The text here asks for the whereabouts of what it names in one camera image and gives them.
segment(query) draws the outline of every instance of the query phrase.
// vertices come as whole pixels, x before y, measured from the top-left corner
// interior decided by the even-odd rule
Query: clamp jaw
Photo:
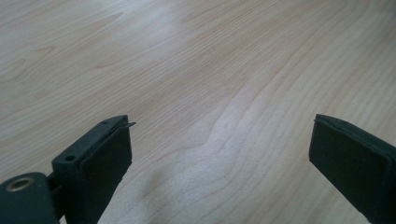
[[[309,159],[372,223],[396,223],[396,147],[317,115]]]
[[[0,186],[0,223],[97,223],[132,163],[128,117],[94,126],[52,161],[53,173]]]

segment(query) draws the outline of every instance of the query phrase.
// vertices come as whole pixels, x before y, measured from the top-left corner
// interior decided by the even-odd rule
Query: wood grain
[[[393,0],[3,0],[0,49],[0,181],[137,122],[101,223],[366,223],[308,161],[313,118],[396,145]]]

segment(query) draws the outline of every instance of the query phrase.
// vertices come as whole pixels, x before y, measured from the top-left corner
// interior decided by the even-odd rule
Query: table surface
[[[0,181],[126,114],[100,223],[365,223],[309,162],[314,117],[396,145],[393,0],[1,1]]]

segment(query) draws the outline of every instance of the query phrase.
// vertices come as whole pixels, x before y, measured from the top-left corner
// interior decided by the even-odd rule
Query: brass hole
[[[26,189],[31,184],[33,184],[35,180],[32,177],[22,177],[17,180],[14,180],[12,183],[8,184],[6,187],[7,191],[15,192],[21,189]]]

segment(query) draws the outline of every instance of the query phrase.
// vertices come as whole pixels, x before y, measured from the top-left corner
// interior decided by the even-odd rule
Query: black mechanical arm
[[[309,159],[372,223],[396,223],[396,147],[317,115]]]
[[[0,186],[0,223],[97,223],[132,163],[127,116],[97,124],[52,161],[53,173]]]

